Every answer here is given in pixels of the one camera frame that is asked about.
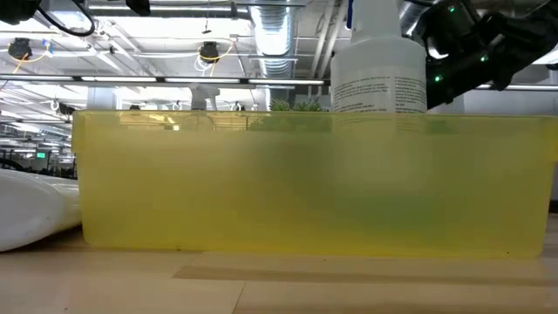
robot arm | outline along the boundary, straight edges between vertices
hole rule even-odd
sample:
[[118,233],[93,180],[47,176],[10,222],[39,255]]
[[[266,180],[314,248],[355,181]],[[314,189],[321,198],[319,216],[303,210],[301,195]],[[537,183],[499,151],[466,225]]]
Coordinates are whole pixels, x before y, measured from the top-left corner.
[[492,81],[502,91],[515,73],[558,44],[558,0],[549,0],[524,18],[487,13],[470,0],[444,0],[418,21],[415,40],[447,57],[426,60],[428,108]]

wooden table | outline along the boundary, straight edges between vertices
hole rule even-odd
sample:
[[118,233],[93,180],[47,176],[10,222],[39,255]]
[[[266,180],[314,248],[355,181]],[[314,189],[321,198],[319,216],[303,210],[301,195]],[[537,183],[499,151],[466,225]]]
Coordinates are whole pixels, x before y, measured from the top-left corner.
[[0,314],[558,313],[558,215],[537,260],[94,249],[79,230],[0,254]]

plastic bin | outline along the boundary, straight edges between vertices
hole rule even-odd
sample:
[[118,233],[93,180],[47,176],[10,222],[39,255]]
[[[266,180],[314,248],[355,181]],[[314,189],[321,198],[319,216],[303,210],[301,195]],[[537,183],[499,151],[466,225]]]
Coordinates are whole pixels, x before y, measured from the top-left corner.
[[537,256],[558,119],[74,116],[85,239],[112,248]]

bottle label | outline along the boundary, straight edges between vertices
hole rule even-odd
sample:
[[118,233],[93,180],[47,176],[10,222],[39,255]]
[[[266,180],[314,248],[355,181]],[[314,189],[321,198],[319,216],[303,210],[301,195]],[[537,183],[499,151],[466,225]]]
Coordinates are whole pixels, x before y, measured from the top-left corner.
[[417,69],[380,67],[336,75],[331,80],[337,113],[425,113],[425,74]]

ceiling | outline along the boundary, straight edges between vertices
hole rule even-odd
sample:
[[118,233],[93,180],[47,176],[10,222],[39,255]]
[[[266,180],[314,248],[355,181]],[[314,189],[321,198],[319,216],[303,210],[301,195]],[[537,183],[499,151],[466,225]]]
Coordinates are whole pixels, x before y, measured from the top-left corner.
[[[245,4],[271,3],[269,0],[236,1],[239,8]],[[294,11],[294,47],[288,57],[295,63],[292,78],[307,79],[318,45],[321,29],[327,28],[330,38],[336,22],[337,10],[342,0],[291,0],[286,3]],[[109,3],[90,1],[89,4]],[[110,5],[123,1],[110,2]],[[152,3],[171,3],[152,0]],[[173,1],[175,5],[205,8],[205,1]],[[229,5],[220,1],[211,5]],[[329,24],[325,23],[328,6],[335,12]],[[252,22],[231,18],[180,17],[180,11],[173,17],[109,17],[95,16],[97,31],[88,38],[76,38],[64,34],[46,22],[38,14],[29,21],[12,26],[0,22],[0,73],[41,74],[41,75],[118,75],[118,76],[181,76],[181,77],[251,77],[261,76],[255,32]],[[68,26],[88,28],[88,21],[81,14],[57,14],[60,21]],[[37,62],[23,63],[13,59],[8,53],[8,45],[14,38],[31,39],[33,56]],[[204,42],[218,43],[219,52],[225,57],[214,68],[205,71],[196,64],[198,49]],[[342,50],[350,43],[350,31],[341,27],[333,51]],[[516,76],[517,82],[537,83],[548,78],[544,65],[533,66]],[[83,85],[36,85],[24,82],[8,82],[0,92],[0,111],[12,118],[63,121],[68,117],[53,110],[54,99],[64,102],[77,110],[85,108],[88,87]],[[118,95],[123,108],[140,105],[150,109],[173,109],[180,102],[186,108],[192,98],[187,88],[178,87],[120,87]],[[253,104],[265,102],[265,91],[259,89],[221,89],[217,97],[220,110],[231,110],[237,103],[250,110]],[[29,124],[27,127],[10,127],[10,131],[0,127],[0,133],[16,134],[37,131],[53,136],[69,136],[71,124]]]

